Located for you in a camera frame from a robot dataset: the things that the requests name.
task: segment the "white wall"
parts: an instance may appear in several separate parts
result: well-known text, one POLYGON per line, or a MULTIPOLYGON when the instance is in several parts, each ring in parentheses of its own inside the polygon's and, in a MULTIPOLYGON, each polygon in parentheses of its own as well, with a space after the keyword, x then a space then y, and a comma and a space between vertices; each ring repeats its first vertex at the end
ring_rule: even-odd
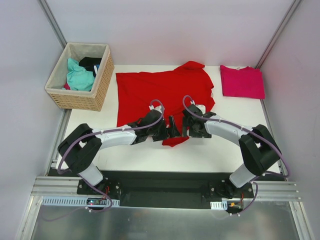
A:
POLYGON ((262 66, 275 138, 320 236, 320 1, 305 0, 262 66))
POLYGON ((292 0, 47 0, 67 42, 115 64, 255 66, 292 0))
POLYGON ((45 83, 62 52, 36 0, 0 1, 0 239, 15 238, 62 111, 45 83))

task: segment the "wicker basket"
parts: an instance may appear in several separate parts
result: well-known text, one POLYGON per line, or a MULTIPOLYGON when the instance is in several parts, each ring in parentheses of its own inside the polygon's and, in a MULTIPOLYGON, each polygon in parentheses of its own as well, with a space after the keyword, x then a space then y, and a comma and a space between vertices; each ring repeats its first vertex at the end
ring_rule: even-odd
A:
POLYGON ((68 43, 53 69, 45 90, 61 109, 101 111, 115 66, 108 45, 68 43), (102 58, 91 91, 64 90, 67 81, 67 60, 84 57, 102 58))

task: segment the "folded pink cloth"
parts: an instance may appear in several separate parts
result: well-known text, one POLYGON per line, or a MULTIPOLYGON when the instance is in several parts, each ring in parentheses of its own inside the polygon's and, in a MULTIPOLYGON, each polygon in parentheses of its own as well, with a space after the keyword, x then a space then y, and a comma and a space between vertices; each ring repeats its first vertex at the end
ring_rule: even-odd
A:
POLYGON ((265 99, 264 81, 259 69, 249 66, 233 69, 221 65, 220 73, 223 96, 265 99))

